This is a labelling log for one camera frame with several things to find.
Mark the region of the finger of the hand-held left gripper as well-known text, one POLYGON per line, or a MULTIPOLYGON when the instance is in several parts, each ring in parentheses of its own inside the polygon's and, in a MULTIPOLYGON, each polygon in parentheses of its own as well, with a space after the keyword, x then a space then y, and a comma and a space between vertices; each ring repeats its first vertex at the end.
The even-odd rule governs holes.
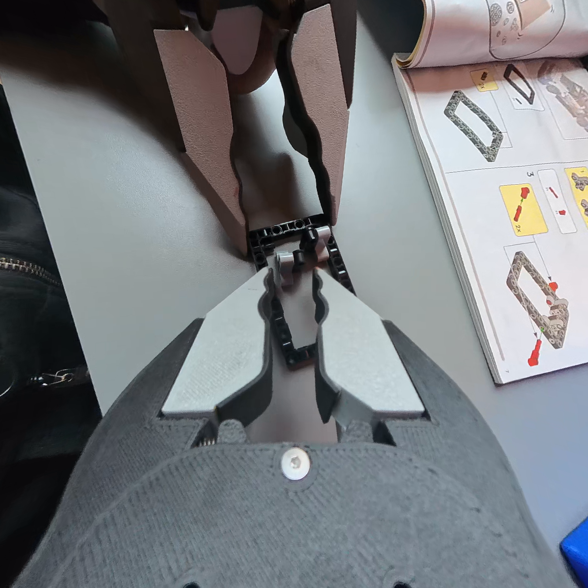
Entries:
POLYGON ((185 30, 153 32, 187 157, 208 182, 211 207, 239 252, 248 253, 242 184, 232 158, 233 121, 221 61, 185 30))
POLYGON ((331 4, 305 11, 282 41, 285 103, 300 130, 322 212, 336 224, 349 125, 331 4))

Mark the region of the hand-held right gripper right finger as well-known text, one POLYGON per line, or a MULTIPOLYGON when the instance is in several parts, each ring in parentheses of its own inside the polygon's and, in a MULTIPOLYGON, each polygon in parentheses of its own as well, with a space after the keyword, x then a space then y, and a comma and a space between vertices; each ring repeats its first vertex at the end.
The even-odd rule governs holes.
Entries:
POLYGON ((424 405, 383 322, 325 270, 313 272, 316 404, 324 423, 418 419, 424 405))

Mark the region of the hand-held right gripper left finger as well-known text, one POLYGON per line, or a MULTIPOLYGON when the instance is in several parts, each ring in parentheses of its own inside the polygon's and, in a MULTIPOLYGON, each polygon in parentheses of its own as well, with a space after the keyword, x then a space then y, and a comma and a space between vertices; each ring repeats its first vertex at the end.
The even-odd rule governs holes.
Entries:
POLYGON ((170 418, 248 426, 272 398, 270 303, 273 270, 263 268, 209 311, 162 407, 170 418))

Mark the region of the black rectangular lego frame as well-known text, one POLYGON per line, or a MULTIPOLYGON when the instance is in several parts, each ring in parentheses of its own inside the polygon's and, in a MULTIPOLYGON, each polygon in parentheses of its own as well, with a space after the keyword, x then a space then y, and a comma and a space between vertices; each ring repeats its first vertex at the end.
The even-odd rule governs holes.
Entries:
MULTIPOLYGON (((276 252, 293 252, 300 249, 300 240, 307 227, 320 227, 324 225, 328 225, 331 231, 331 237, 327 243, 329 258, 325 261, 328 270, 338 283, 352 294, 355 294, 349 272, 336 239, 333 236, 332 227, 327 223, 327 217, 323 213, 251 230, 248 234, 248 244, 256 271, 260 271, 269 266, 268 260, 271 254, 273 254, 275 260, 276 252)), ((303 268, 307 261, 317 260, 314 254, 305 254, 303 268)), ((277 269, 274 275, 276 286, 270 303, 270 325, 273 337, 282 353, 286 367, 290 371, 294 371, 313 363, 316 356, 316 345, 312 343, 300 348, 295 347, 278 295, 278 289, 281 287, 279 286, 277 269)))

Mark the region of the lego instruction booklet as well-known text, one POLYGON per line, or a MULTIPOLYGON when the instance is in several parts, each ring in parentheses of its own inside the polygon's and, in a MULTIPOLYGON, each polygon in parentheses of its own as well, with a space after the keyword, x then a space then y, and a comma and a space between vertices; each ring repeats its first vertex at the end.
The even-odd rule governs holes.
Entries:
POLYGON ((392 65, 498 384, 587 363, 587 1, 423 1, 392 65))

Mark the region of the person's black jacket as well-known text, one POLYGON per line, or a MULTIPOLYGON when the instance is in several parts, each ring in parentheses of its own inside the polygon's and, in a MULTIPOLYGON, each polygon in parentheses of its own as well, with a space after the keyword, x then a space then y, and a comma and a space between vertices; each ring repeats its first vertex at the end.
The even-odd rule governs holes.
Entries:
POLYGON ((40 542, 100 419, 1 88, 1 587, 40 542))

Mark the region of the blue plastic bin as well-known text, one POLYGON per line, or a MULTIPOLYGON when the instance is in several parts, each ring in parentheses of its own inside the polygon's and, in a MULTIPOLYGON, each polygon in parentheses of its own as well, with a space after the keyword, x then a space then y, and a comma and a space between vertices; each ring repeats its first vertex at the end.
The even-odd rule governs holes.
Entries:
POLYGON ((560 551, 579 587, 587 587, 587 518, 560 542, 560 551))

